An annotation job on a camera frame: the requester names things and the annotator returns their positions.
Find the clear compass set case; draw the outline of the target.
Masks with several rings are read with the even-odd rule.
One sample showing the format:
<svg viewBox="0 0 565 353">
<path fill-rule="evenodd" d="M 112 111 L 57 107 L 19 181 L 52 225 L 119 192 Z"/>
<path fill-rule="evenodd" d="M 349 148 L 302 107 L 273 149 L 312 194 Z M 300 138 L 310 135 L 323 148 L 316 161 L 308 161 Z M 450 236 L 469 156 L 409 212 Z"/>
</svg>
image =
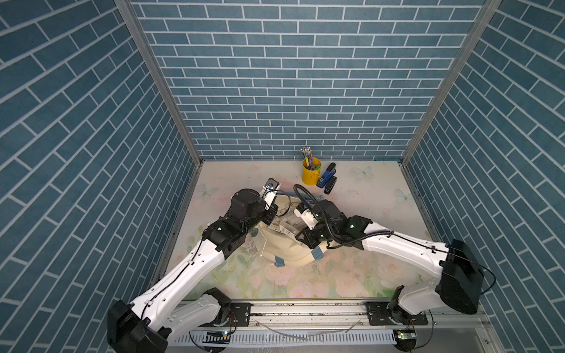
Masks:
<svg viewBox="0 0 565 353">
<path fill-rule="evenodd" d="M 293 241 L 298 241 L 307 228 L 308 226 L 303 222 L 292 223 L 288 221 L 281 221 L 275 226 L 275 231 L 286 235 Z"/>
</svg>

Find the cream canvas tote bag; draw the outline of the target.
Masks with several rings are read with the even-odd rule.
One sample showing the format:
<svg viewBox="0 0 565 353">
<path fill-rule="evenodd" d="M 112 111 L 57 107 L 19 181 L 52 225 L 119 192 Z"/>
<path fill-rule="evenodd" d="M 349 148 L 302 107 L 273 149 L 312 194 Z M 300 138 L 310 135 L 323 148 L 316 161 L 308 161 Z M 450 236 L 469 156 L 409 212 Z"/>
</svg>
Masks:
<svg viewBox="0 0 565 353">
<path fill-rule="evenodd" d="M 300 200 L 297 197 L 290 197 L 285 194 L 277 196 L 275 204 L 279 207 L 279 210 L 272 223 L 265 225 L 261 222 L 251 232 L 259 255 L 272 261 L 276 267 L 305 266 L 313 261 L 321 260 L 327 251 L 325 243 L 315 249 L 309 249 L 303 243 L 293 241 L 286 235 L 275 231 L 275 226 L 281 221 L 303 222 L 294 215 L 294 210 L 299 203 Z"/>
</svg>

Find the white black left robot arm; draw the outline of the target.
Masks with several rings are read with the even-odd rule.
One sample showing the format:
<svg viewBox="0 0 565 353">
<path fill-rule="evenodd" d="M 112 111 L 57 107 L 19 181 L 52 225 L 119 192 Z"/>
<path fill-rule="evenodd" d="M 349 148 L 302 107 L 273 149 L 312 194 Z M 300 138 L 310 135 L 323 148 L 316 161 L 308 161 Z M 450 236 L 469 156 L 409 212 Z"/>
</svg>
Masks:
<svg viewBox="0 0 565 353">
<path fill-rule="evenodd" d="M 262 194 L 242 189 L 231 198 L 227 213 L 211 223 L 195 249 L 163 279 L 129 303 L 117 301 L 107 313 L 107 341 L 115 352 L 164 352 L 176 339 L 203 324 L 223 323 L 230 299 L 213 289 L 197 301 L 180 302 L 213 269 L 246 240 L 259 223 L 277 214 L 280 185 L 269 179 Z"/>
</svg>

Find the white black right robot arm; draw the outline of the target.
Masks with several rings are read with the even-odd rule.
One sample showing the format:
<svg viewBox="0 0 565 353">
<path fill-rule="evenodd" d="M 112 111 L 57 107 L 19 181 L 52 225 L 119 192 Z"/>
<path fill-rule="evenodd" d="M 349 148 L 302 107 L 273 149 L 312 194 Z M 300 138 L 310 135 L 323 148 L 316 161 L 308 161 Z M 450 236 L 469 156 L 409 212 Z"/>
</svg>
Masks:
<svg viewBox="0 0 565 353">
<path fill-rule="evenodd" d="M 483 281 L 489 271 L 478 263 L 463 241 L 449 244 L 426 241 L 386 228 L 363 216 L 347 217 L 334 203 L 317 200 L 305 187 L 294 185 L 300 204 L 294 211 L 305 228 L 297 241 L 316 249 L 355 248 L 396 258 L 429 275 L 429 280 L 398 286 L 387 306 L 390 319 L 409 324 L 420 313 L 449 307 L 475 315 L 484 293 Z"/>
</svg>

